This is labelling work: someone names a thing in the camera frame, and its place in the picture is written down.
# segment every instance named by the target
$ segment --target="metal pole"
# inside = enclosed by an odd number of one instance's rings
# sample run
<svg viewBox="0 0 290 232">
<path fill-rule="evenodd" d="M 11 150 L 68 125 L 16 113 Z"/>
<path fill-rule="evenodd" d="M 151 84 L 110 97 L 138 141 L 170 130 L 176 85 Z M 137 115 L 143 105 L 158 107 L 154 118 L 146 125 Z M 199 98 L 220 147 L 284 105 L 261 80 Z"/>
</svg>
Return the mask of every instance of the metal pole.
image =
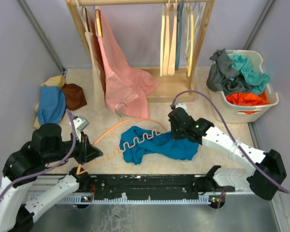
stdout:
<svg viewBox="0 0 290 232">
<path fill-rule="evenodd" d="M 250 48 L 252 42 L 254 41 L 260 27 L 262 26 L 264 20 L 266 19 L 267 15 L 268 15 L 268 13 L 269 13 L 270 9 L 272 8 L 275 1 L 276 0 L 268 0 L 262 14 L 260 15 L 260 18 L 258 19 L 254 29 L 252 30 L 252 32 L 247 40 L 243 50 L 248 50 Z"/>
<path fill-rule="evenodd" d="M 56 66 L 63 72 L 65 69 L 59 59 L 59 56 L 55 52 L 54 48 L 52 47 L 51 43 L 47 39 L 42 27 L 38 23 L 37 19 L 33 15 L 31 9 L 27 5 L 25 0 L 17 0 L 20 7 L 23 9 L 25 15 L 27 16 L 29 22 L 32 24 L 34 30 L 37 32 L 39 38 L 41 39 L 42 43 L 44 44 L 45 48 L 47 49 L 49 55 L 51 56 L 52 60 L 56 64 Z"/>
</svg>

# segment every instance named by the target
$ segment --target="gray wall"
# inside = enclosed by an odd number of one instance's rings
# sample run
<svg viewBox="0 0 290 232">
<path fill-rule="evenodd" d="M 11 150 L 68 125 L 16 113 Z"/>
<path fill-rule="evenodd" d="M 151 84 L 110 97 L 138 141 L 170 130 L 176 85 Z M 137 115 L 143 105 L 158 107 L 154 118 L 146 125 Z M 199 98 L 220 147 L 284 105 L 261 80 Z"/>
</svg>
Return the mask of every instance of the gray wall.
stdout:
<svg viewBox="0 0 290 232">
<path fill-rule="evenodd" d="M 0 1 L 0 183 L 6 159 L 31 138 L 41 83 L 58 74 L 17 1 Z"/>
<path fill-rule="evenodd" d="M 216 49 L 242 49 L 266 2 L 267 0 L 216 0 L 199 65 L 210 65 L 209 57 Z M 58 53 L 63 66 L 91 67 L 65 1 L 27 0 L 27 3 Z M 158 66 L 162 5 L 101 8 L 129 64 Z"/>
<path fill-rule="evenodd" d="M 279 104 L 257 122 L 263 148 L 277 150 L 287 170 L 284 187 L 290 191 L 290 0 L 276 1 L 251 50 L 261 53 L 264 70 L 272 77 Z"/>
</svg>

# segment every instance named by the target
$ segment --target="orange hanger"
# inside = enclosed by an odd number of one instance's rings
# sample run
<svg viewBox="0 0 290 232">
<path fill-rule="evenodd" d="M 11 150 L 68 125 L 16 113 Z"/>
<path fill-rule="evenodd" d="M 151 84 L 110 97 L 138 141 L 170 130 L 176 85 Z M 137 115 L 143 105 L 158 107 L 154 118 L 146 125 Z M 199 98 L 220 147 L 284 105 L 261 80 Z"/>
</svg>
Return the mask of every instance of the orange hanger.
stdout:
<svg viewBox="0 0 290 232">
<path fill-rule="evenodd" d="M 159 136 L 159 135 L 161 135 L 161 134 L 163 134 L 163 133 L 157 132 L 156 129 L 153 129 L 153 130 L 151 131 L 151 134 L 152 134 L 152 135 L 148 135 L 148 133 L 144 133 L 144 134 L 143 134 L 143 140 L 142 140 L 142 141 L 139 140 L 139 137 L 134 137 L 134 138 L 133 138 L 133 144 L 132 144 L 132 145 L 130 145 L 128 142 L 124 142 L 124 144 L 123 144 L 124 149 L 123 149 L 123 150 L 120 150 L 118 147 L 115 147 L 114 150 L 113 150 L 113 154 L 114 154 L 114 156 L 116 155 L 116 154 L 115 154 L 115 151 L 116 151 L 116 150 L 118 151 L 119 154 L 122 154 L 122 153 L 124 153 L 124 152 L 127 150 L 127 147 L 128 147 L 129 149 L 130 149 L 130 148 L 133 148 L 133 147 L 136 146 L 136 144 L 141 144 L 141 143 L 145 142 L 146 138 L 147 138 L 147 140 L 150 140 L 150 139 L 152 139 L 152 138 L 154 137 L 154 134 L 156 134 L 156 136 Z"/>
<path fill-rule="evenodd" d="M 156 121 L 156 120 L 153 120 L 153 119 L 150 119 L 150 118 L 143 118 L 143 117 L 134 117 L 134 118 L 130 118 L 130 119 L 127 119 L 127 120 L 124 120 L 124 121 L 122 121 L 121 120 L 121 115 L 117 112 L 117 107 L 120 105 L 120 104 L 124 104 L 125 106 L 127 106 L 124 102 L 120 102 L 120 103 L 118 103 L 117 105 L 116 105 L 116 107 L 115 107 L 115 113 L 116 114 L 118 114 L 119 115 L 119 119 L 120 119 L 120 122 L 118 123 L 118 124 L 116 124 L 116 125 L 114 125 L 113 127 L 111 127 L 110 129 L 108 129 L 105 133 L 103 133 L 94 143 L 93 143 L 93 145 L 94 146 L 96 146 L 96 144 L 102 139 L 102 138 L 104 138 L 108 133 L 110 133 L 111 131 L 113 131 L 114 129 L 116 129 L 117 127 L 119 127 L 119 126 L 121 126 L 121 125 L 123 125 L 123 124 L 125 124 L 125 123 L 127 123 L 127 122 L 130 122 L 130 121 L 136 121 L 136 120 L 142 120 L 142 121 L 151 121 L 151 122 L 154 122 L 154 123 L 157 123 L 158 125 L 160 125 L 161 127 L 162 127 L 162 129 L 164 130 L 164 131 L 166 131 L 166 128 L 163 126 L 163 124 L 162 123 L 160 123 L 159 121 Z M 146 135 L 143 135 L 143 138 L 144 138 L 144 140 L 143 141 L 139 141 L 138 140 L 138 142 L 139 143 L 142 143 L 142 142 L 144 142 L 145 141 L 145 136 Z M 80 175 L 80 174 L 82 174 L 82 173 L 85 173 L 85 172 L 88 172 L 89 170 L 91 170 L 92 168 L 93 168 L 93 161 L 91 161 L 91 165 L 90 165 L 90 167 L 88 168 L 88 169 L 86 169 L 86 170 L 83 170 L 83 171 L 81 171 L 81 167 L 82 167 L 82 165 L 81 164 L 79 164 L 78 165 L 78 167 L 77 167 L 77 171 L 76 171 L 76 174 L 77 175 Z"/>
</svg>

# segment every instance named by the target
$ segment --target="yellow cloth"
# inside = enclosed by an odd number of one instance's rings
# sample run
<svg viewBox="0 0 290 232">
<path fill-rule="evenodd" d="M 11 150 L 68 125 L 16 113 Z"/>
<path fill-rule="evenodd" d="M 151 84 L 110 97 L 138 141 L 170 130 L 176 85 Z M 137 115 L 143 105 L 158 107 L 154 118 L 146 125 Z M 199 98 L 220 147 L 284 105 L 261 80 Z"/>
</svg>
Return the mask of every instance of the yellow cloth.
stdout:
<svg viewBox="0 0 290 232">
<path fill-rule="evenodd" d="M 47 81 L 45 81 L 42 86 L 57 86 L 59 88 L 62 88 L 64 84 L 66 83 L 66 80 L 63 76 L 54 76 L 49 78 Z"/>
<path fill-rule="evenodd" d="M 45 81 L 42 86 L 57 86 L 59 88 L 62 88 L 64 86 L 64 84 L 66 83 L 66 79 L 61 75 L 61 76 L 54 76 L 54 77 L 51 77 L 49 78 L 47 81 Z M 39 103 L 38 102 L 35 106 L 35 112 L 38 111 L 39 109 Z M 33 124 L 33 127 L 38 129 L 40 128 L 40 123 L 38 121 L 38 117 L 35 118 L 35 121 L 34 121 L 34 124 Z"/>
</svg>

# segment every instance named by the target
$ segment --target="clothing pile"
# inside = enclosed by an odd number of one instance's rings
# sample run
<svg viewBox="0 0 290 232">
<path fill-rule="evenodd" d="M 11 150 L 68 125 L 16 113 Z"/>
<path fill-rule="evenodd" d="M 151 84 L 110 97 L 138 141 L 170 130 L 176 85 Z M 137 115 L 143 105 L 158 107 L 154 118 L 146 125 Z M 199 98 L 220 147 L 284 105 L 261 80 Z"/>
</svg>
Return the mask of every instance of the clothing pile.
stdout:
<svg viewBox="0 0 290 232">
<path fill-rule="evenodd" d="M 40 102 L 35 106 L 37 117 L 33 127 L 62 120 L 65 109 L 77 110 L 87 104 L 83 89 L 75 84 L 66 84 L 65 78 L 54 76 L 42 84 Z"/>
<path fill-rule="evenodd" d="M 211 66 L 206 81 L 211 91 L 223 91 L 227 101 L 236 105 L 270 104 L 264 93 L 270 76 L 255 73 L 249 57 L 238 54 L 229 56 L 223 49 L 217 50 L 210 60 L 216 62 Z"/>
</svg>

